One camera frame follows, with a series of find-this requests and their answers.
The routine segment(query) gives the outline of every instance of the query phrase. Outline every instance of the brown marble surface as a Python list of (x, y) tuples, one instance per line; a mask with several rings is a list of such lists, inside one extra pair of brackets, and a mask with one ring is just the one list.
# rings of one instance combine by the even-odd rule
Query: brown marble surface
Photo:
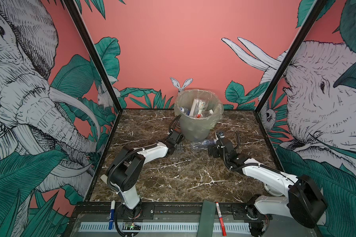
[[(119, 150), (128, 144), (143, 147), (167, 135), (169, 123), (174, 119), (172, 110), (125, 110), (108, 155), (100, 170), (105, 173)], [(224, 111), (223, 118), (211, 130), (236, 131), (241, 145), (238, 152), (249, 154), (259, 162), (275, 168), (268, 147), (251, 111)], [(235, 135), (227, 134), (236, 144)], [(143, 202), (246, 202), (254, 194), (268, 195), (263, 184), (253, 178), (229, 171), (220, 158), (208, 156), (207, 150), (192, 151), (184, 140), (184, 152), (153, 160), (143, 166), (136, 183)], [(119, 201), (118, 195), (100, 180), (96, 181), (90, 201)]]

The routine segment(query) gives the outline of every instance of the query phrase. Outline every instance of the trash bin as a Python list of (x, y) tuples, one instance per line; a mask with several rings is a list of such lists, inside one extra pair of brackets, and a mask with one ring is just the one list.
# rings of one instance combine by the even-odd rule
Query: trash bin
[[(191, 108), (194, 98), (208, 101), (207, 110), (213, 110), (213, 114), (205, 118), (192, 118), (180, 110), (180, 107)], [(182, 115), (179, 123), (181, 132), (189, 141), (205, 139), (209, 131), (222, 118), (224, 112), (223, 103), (211, 91), (191, 89), (178, 94), (174, 102), (175, 116)]]

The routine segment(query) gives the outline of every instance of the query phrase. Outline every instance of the marker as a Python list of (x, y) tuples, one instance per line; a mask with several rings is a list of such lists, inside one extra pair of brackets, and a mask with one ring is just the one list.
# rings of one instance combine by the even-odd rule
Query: marker
[(112, 229), (112, 225), (114, 224), (114, 215), (115, 215), (115, 201), (111, 202), (111, 211), (109, 212), (109, 225), (108, 229)]
[(218, 210), (218, 216), (219, 216), (219, 220), (220, 220), (220, 225), (222, 226), (223, 236), (227, 236), (227, 233), (225, 232), (225, 226), (224, 226), (224, 222), (223, 222), (222, 213), (220, 212), (220, 206), (219, 206), (218, 202), (216, 202), (216, 209)]

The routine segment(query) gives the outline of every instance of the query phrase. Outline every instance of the blue marker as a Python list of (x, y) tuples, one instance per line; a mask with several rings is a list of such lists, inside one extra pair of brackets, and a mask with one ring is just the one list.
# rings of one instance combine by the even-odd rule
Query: blue marker
[(108, 229), (112, 229), (112, 225), (114, 224), (114, 215), (115, 215), (115, 201), (111, 202), (111, 211), (109, 212), (109, 225)]

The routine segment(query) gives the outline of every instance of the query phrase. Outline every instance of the red marker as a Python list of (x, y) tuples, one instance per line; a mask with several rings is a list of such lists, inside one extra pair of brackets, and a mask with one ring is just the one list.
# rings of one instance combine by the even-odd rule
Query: red marker
[(220, 206), (219, 206), (218, 202), (216, 202), (216, 209), (218, 210), (218, 216), (219, 216), (219, 220), (220, 220), (220, 225), (222, 226), (223, 236), (227, 236), (227, 233), (225, 232), (222, 213), (220, 212)]

